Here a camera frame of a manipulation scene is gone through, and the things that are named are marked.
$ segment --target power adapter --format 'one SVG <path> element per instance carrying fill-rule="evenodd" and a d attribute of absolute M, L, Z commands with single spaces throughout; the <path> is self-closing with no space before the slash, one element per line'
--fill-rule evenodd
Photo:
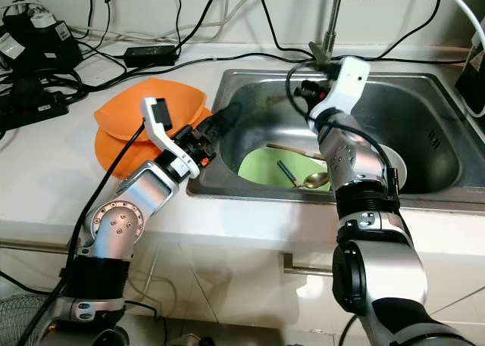
<path fill-rule="evenodd" d="M 174 45 L 155 45 L 151 47 L 130 47 L 119 56 L 127 67 L 144 67 L 149 64 L 156 66 L 174 66 L 178 54 Z"/>

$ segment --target spoon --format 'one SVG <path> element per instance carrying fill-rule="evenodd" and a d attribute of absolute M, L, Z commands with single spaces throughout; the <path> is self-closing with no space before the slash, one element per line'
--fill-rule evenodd
<path fill-rule="evenodd" d="M 328 173 L 320 172 L 313 173 L 305 178 L 303 182 L 304 187 L 307 189 L 317 189 L 328 183 Z"/>

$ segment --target stainless steel sink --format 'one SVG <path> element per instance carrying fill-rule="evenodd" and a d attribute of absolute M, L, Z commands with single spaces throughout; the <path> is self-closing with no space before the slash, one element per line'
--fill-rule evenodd
<path fill-rule="evenodd" d="M 282 71 L 224 73 L 213 111 L 238 102 L 245 114 L 218 144 L 217 158 L 198 179 L 189 181 L 188 193 L 318 204 L 335 201 L 332 192 L 280 189 L 237 176 L 244 157 L 267 143 L 318 152 L 316 136 L 286 100 L 285 76 Z M 292 83 L 296 86 L 304 79 L 323 80 L 300 73 Z M 406 162 L 403 207 L 485 210 L 485 145 L 435 76 L 373 73 L 352 115 Z"/>

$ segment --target green plate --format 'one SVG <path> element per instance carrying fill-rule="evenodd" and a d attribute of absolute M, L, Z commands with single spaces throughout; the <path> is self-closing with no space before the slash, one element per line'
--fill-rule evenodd
<path fill-rule="evenodd" d="M 327 172 L 327 165 L 324 162 L 319 164 L 304 155 L 283 149 L 258 148 L 246 155 L 237 174 L 248 181 L 262 185 L 293 188 L 292 182 L 278 166 L 278 161 L 285 163 L 301 183 L 313 173 Z M 330 183 L 313 191 L 328 191 L 329 188 Z"/>

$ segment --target countertop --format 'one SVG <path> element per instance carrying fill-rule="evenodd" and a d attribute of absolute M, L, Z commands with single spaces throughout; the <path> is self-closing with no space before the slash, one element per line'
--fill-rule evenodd
<path fill-rule="evenodd" d="M 120 54 L 123 50 L 119 45 L 107 51 Z M 254 51 L 254 47 L 190 46 L 180 63 L 245 51 Z M 288 70 L 291 66 L 267 58 L 245 58 L 206 62 L 157 76 L 202 90 L 207 95 L 206 106 L 211 108 L 225 70 Z M 454 84 L 461 70 L 457 66 L 428 64 L 372 64 L 373 72 L 432 73 L 458 104 L 463 101 Z M 119 69 L 102 59 L 90 58 L 81 64 L 79 73 L 85 83 L 96 84 L 115 76 Z M 144 79 L 131 79 L 92 93 L 71 105 L 68 115 L 7 133 L 0 141 L 0 238 L 59 243 L 69 239 L 80 211 L 104 174 L 94 152 L 98 125 L 93 112 Z M 107 201 L 118 182 L 111 178 L 97 203 Z M 426 253 L 485 255 L 484 214 L 485 208 L 483 213 L 473 214 L 402 210 L 417 250 Z M 284 250 L 333 246 L 337 222 L 336 208 L 331 204 L 190 197 L 184 183 L 180 192 L 150 219 L 146 232 L 159 234 L 167 241 Z"/>

